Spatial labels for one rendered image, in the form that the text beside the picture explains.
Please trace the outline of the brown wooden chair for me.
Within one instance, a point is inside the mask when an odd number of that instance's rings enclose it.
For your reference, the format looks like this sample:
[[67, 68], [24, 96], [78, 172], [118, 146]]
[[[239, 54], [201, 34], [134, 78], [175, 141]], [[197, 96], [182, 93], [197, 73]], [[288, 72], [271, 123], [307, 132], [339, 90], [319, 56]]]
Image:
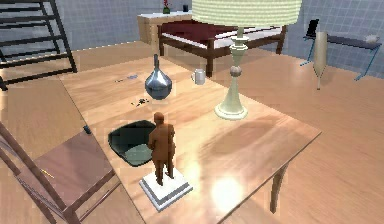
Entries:
[[95, 137], [84, 130], [32, 159], [0, 122], [0, 159], [50, 224], [56, 224], [56, 217], [82, 224], [89, 213], [76, 211], [115, 176]]

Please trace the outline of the beige cone floor lamp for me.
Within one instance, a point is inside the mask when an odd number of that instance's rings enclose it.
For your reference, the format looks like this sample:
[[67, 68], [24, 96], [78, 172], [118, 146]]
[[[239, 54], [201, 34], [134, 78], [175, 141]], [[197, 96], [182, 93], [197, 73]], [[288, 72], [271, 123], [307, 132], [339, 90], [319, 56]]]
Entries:
[[317, 76], [317, 89], [320, 89], [321, 77], [327, 65], [327, 38], [326, 32], [316, 33], [313, 69]]

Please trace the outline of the grey metal mug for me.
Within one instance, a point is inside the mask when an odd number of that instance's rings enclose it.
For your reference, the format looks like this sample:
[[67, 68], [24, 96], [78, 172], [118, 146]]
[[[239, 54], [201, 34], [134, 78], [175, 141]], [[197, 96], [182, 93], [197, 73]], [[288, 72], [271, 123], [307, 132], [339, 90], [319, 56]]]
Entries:
[[191, 79], [196, 85], [203, 85], [205, 78], [206, 72], [203, 69], [196, 69], [191, 75]]

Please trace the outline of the brown man statue white base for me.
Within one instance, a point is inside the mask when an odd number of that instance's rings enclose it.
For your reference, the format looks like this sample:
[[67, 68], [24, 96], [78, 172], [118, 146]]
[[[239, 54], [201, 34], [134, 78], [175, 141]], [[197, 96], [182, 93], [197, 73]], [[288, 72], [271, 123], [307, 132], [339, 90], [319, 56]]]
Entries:
[[193, 190], [186, 178], [175, 168], [173, 158], [176, 152], [175, 129], [164, 122], [161, 112], [154, 114], [155, 129], [149, 134], [147, 146], [152, 151], [155, 171], [144, 176], [139, 185], [160, 212]]

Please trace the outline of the dark desk blue legs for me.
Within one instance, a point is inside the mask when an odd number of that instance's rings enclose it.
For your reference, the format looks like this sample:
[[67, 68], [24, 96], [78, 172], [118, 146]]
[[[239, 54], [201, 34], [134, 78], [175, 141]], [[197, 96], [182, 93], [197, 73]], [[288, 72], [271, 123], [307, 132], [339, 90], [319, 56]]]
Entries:
[[[313, 53], [313, 50], [314, 50], [314, 45], [315, 45], [316, 37], [315, 36], [304, 36], [303, 39], [305, 41], [311, 40], [312, 44], [311, 44], [311, 47], [310, 47], [310, 51], [309, 51], [308, 57], [307, 57], [307, 59], [305, 61], [303, 61], [301, 63], [301, 66], [304, 66], [304, 65], [306, 65], [306, 64], [311, 62], [311, 56], [312, 56], [312, 53]], [[371, 65], [373, 63], [378, 50], [382, 46], [382, 44], [379, 43], [379, 42], [367, 43], [367, 42], [365, 42], [363, 40], [344, 38], [344, 37], [338, 37], [338, 36], [332, 36], [332, 35], [329, 35], [327, 37], [327, 41], [329, 43], [332, 43], [332, 44], [339, 44], [339, 45], [344, 45], [344, 46], [350, 46], [350, 47], [356, 47], [356, 48], [361, 48], [361, 49], [367, 49], [367, 50], [370, 50], [373, 53], [373, 55], [372, 55], [372, 57], [370, 59], [370, 62], [368, 64], [368, 66], [366, 67], [365, 71], [362, 72], [360, 75], [356, 76], [355, 77], [355, 81], [358, 81], [358, 80], [360, 80], [361, 78], [363, 78], [363, 77], [365, 77], [367, 75], [367, 72], [368, 72], [369, 68], [371, 67]]]

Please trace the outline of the light wooden table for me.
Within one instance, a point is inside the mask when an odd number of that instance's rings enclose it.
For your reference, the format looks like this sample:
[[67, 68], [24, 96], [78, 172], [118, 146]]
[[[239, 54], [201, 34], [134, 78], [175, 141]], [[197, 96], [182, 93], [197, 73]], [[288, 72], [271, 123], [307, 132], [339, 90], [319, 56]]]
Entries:
[[[173, 82], [162, 101], [149, 97], [144, 82], [153, 60], [140, 60], [79, 72], [62, 83], [91, 128], [115, 173], [145, 224], [222, 224], [233, 210], [269, 180], [278, 180], [289, 162], [320, 132], [318, 129], [242, 97], [247, 116], [238, 121], [219, 118], [214, 108], [226, 87], [213, 81], [198, 86], [189, 70], [168, 60], [160, 68]], [[116, 83], [115, 80], [138, 77]], [[149, 103], [131, 105], [140, 98]], [[139, 185], [153, 172], [151, 163], [133, 168], [109, 147], [108, 134], [137, 120], [151, 120], [161, 112], [175, 127], [175, 167], [193, 190], [158, 212]]]

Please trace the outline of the dark green bowl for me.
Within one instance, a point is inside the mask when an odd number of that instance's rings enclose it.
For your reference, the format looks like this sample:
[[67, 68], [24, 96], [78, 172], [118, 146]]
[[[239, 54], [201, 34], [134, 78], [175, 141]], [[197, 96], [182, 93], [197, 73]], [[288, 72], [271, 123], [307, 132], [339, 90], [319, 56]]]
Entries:
[[121, 126], [108, 134], [109, 146], [130, 166], [142, 166], [152, 159], [147, 143], [154, 129], [155, 125], [148, 120]]

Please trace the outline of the black laptop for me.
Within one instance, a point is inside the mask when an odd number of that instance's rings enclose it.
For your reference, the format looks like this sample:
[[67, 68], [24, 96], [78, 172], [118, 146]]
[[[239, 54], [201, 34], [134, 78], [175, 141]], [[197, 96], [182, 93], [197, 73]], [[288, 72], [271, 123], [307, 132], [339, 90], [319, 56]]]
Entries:
[[318, 23], [319, 23], [318, 19], [313, 19], [309, 22], [309, 26], [308, 26], [307, 33], [306, 33], [307, 37], [315, 37], [316, 36], [316, 29], [317, 29]]

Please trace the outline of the light wooden dresser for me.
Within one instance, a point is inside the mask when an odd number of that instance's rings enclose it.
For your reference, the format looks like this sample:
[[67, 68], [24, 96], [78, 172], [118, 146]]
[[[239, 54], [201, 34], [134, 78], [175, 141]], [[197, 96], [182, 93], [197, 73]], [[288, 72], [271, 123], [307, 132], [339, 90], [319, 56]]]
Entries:
[[167, 22], [189, 20], [192, 18], [192, 11], [174, 11], [169, 14], [150, 13], [137, 16], [140, 40], [149, 45], [158, 45], [158, 25]]

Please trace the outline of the cream table lamp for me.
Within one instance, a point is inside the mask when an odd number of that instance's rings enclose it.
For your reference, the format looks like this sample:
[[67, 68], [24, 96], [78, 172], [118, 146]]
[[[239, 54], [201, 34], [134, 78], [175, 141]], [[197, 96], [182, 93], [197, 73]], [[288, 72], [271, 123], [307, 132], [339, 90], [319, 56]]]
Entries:
[[215, 107], [218, 117], [241, 120], [248, 110], [241, 104], [238, 78], [240, 61], [248, 47], [245, 27], [291, 25], [297, 22], [302, 0], [192, 0], [192, 19], [213, 25], [235, 26], [237, 35], [230, 46], [234, 65], [230, 68], [231, 84], [223, 102]]

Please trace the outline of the black slatted chair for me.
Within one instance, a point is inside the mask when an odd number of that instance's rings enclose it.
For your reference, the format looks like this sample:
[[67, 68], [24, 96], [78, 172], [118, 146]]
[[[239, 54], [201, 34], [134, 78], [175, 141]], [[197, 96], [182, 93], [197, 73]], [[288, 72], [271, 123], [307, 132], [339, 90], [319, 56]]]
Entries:
[[[0, 75], [0, 89], [8, 90], [8, 85], [45, 78], [49, 76], [77, 73], [77, 66], [64, 30], [56, 0], [0, 0], [1, 13], [22, 13], [22, 16], [0, 18], [0, 31], [46, 26], [49, 34], [42, 37], [0, 41], [0, 69], [14, 68], [40, 62], [67, 58], [70, 66], [65, 69], [4, 80]], [[2, 47], [51, 42], [51, 48], [24, 50], [4, 54]]]

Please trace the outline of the blue metallic vase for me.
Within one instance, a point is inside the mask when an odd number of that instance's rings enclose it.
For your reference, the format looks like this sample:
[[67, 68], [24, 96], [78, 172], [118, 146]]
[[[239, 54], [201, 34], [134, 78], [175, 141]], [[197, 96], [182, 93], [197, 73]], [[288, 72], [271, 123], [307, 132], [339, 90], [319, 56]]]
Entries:
[[154, 55], [154, 70], [145, 81], [146, 92], [155, 100], [163, 100], [172, 91], [172, 80], [160, 69], [158, 55]]

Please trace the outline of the blue pen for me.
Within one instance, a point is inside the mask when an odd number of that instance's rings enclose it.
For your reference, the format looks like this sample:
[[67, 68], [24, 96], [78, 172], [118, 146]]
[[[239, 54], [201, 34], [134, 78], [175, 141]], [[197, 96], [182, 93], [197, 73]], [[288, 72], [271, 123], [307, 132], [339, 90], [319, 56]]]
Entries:
[[115, 82], [118, 83], [118, 82], [123, 82], [126, 80], [132, 80], [132, 79], [136, 79], [137, 77], [138, 77], [138, 75], [134, 74], [134, 75], [130, 75], [130, 76], [123, 78], [123, 79], [115, 80]]

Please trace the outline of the bed with dark red blanket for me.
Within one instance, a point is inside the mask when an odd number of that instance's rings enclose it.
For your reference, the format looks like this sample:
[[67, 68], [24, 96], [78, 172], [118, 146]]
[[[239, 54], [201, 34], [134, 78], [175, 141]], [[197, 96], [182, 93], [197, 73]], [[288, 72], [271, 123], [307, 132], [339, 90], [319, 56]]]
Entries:
[[[157, 26], [159, 54], [164, 55], [164, 46], [169, 45], [206, 60], [206, 75], [213, 75], [213, 61], [231, 54], [232, 38], [237, 36], [237, 27], [182, 20]], [[264, 28], [248, 27], [244, 35], [249, 38], [245, 45], [249, 49], [276, 43], [280, 54], [285, 41], [287, 26]]]

